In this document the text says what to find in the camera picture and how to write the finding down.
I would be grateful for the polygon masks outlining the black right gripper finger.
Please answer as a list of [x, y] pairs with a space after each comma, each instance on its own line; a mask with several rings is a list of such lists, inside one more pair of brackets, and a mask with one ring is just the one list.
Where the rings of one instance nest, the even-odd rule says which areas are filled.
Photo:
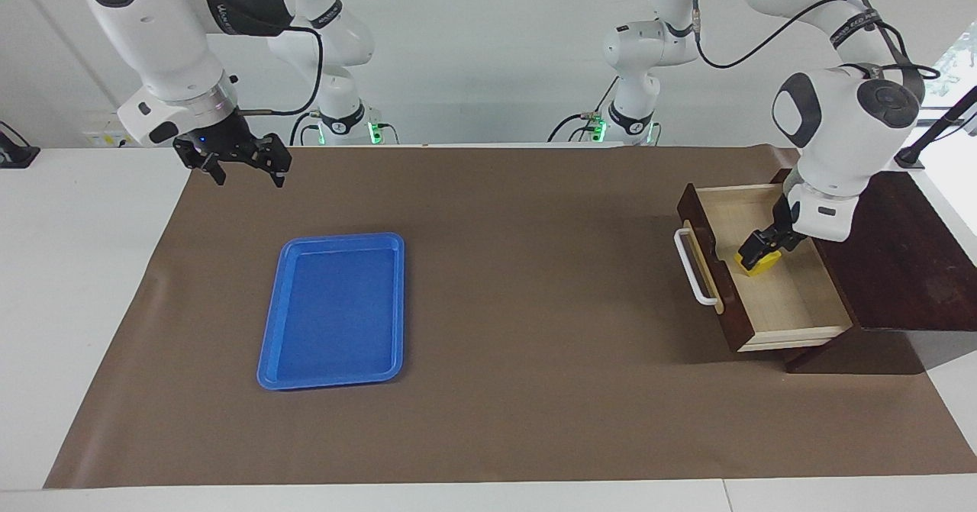
[[217, 185], [224, 185], [227, 175], [221, 167], [219, 156], [216, 153], [200, 153], [191, 140], [181, 137], [175, 137], [173, 148], [186, 168], [204, 172]]
[[278, 134], [252, 137], [247, 154], [247, 164], [266, 172], [276, 188], [282, 188], [289, 174], [292, 156]]

